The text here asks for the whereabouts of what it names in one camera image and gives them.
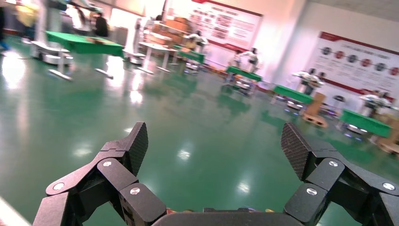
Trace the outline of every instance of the humanoid robot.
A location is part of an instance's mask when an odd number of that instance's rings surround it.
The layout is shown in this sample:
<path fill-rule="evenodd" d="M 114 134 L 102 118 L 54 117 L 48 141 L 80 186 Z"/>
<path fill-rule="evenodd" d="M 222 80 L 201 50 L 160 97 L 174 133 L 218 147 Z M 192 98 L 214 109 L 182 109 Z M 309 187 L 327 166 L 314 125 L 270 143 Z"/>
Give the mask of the humanoid robot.
<path fill-rule="evenodd" d="M 317 76 L 315 75 L 310 76 L 304 94 L 310 96 L 316 88 L 320 88 L 321 86 L 323 86 L 324 85 L 323 80 L 325 76 L 326 74 L 324 72 L 320 72 L 319 75 Z"/>
<path fill-rule="evenodd" d="M 123 50 L 127 60 L 132 64 L 142 65 L 144 63 L 145 55 L 139 52 L 139 45 L 140 42 L 145 40 L 145 36 L 150 33 L 155 22 L 153 17 L 137 18 L 133 37 L 133 52 L 127 48 Z"/>
<path fill-rule="evenodd" d="M 387 100 L 389 93 L 387 92 L 374 92 L 372 94 L 360 96 L 360 99 L 365 101 L 364 106 L 361 108 L 359 114 L 373 118 L 374 115 L 378 112 L 379 109 L 386 107 L 390 109 L 397 110 L 396 107 L 393 107 L 391 102 Z"/>
<path fill-rule="evenodd" d="M 248 56 L 249 68 L 248 71 L 254 73 L 256 71 L 256 65 L 258 64 L 258 50 L 256 48 L 252 48 L 251 51 L 246 51 L 241 53 L 240 56 L 245 57 Z"/>
<path fill-rule="evenodd" d="M 316 72 L 316 69 L 311 68 L 309 72 L 295 72 L 292 75 L 299 77 L 301 79 L 301 82 L 298 84 L 296 87 L 296 90 L 298 92 L 305 92 L 307 85 L 309 84 L 309 81 L 311 80 L 311 77 L 314 76 Z"/>
<path fill-rule="evenodd" d="M 190 34 L 188 36 L 189 39 L 194 38 L 197 43 L 197 47 L 195 48 L 196 52 L 202 53 L 204 51 L 204 47 L 209 43 L 208 40 L 202 36 L 201 31 L 197 31 L 194 34 Z"/>

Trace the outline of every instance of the ceiling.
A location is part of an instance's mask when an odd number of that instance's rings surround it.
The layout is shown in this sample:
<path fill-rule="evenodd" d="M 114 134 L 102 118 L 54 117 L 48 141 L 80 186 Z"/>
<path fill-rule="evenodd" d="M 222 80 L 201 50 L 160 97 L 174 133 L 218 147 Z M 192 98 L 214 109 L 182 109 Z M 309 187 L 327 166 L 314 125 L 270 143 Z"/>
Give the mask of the ceiling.
<path fill-rule="evenodd" d="M 399 22 L 399 0 L 310 0 Z"/>

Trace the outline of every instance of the red and white banner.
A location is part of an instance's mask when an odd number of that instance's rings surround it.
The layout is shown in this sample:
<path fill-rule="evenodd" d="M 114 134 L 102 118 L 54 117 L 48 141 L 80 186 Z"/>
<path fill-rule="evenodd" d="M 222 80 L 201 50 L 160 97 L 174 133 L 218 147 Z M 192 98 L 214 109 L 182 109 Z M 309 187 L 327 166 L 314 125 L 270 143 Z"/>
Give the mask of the red and white banner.
<path fill-rule="evenodd" d="M 195 2 L 190 21 L 210 43 L 228 49 L 247 50 L 255 41 L 262 15 L 211 0 Z"/>
<path fill-rule="evenodd" d="M 325 72 L 328 83 L 361 93 L 399 96 L 399 53 L 322 32 L 306 68 Z"/>

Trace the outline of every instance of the epoxy floor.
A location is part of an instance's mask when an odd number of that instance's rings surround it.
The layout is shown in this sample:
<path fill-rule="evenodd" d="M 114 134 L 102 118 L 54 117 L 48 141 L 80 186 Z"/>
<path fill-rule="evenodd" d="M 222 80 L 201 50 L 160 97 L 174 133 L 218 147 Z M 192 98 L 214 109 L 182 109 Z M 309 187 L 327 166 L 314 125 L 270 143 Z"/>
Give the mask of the epoxy floor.
<path fill-rule="evenodd" d="M 317 129 L 284 105 L 270 105 L 264 93 L 251 99 L 231 94 L 214 74 L 183 75 L 178 68 L 149 75 L 111 57 L 110 80 L 94 71 L 105 57 L 75 55 L 74 81 L 67 82 L 48 75 L 53 67 L 29 59 L 28 46 L 9 42 L 27 59 L 0 58 L 0 196 L 30 222 L 51 182 L 90 162 L 136 121 L 147 123 L 150 142 L 138 177 L 175 210 L 282 211 L 301 184 L 279 145 L 286 121 L 399 183 L 394 156 L 333 126 Z M 85 225 L 124 223 L 105 204 Z M 359 224 L 332 204 L 319 225 Z"/>

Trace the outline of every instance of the white wall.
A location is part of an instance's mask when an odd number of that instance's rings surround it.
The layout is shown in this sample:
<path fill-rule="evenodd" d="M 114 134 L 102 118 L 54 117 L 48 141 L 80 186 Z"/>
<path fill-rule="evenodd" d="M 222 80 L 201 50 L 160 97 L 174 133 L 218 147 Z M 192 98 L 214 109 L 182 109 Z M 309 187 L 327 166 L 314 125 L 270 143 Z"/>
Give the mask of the white wall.
<path fill-rule="evenodd" d="M 174 13 L 188 16 L 192 11 L 191 0 L 170 0 Z M 258 72 L 263 79 L 270 68 L 276 68 L 283 56 L 294 31 L 296 22 L 306 3 L 306 0 L 216 0 L 233 7 L 245 9 L 263 15 L 254 47 L 258 49 L 264 61 L 263 68 Z M 207 63 L 216 68 L 224 68 L 234 52 L 216 45 L 210 45 Z"/>
<path fill-rule="evenodd" d="M 309 2 L 279 66 L 270 74 L 272 81 L 284 85 L 292 72 L 307 70 L 305 66 L 321 31 L 399 51 L 398 27 L 397 22 Z M 332 96 L 341 95 L 351 104 L 360 105 L 359 95 L 345 89 L 326 85 L 318 91 L 329 97 L 327 103 L 332 103 Z"/>

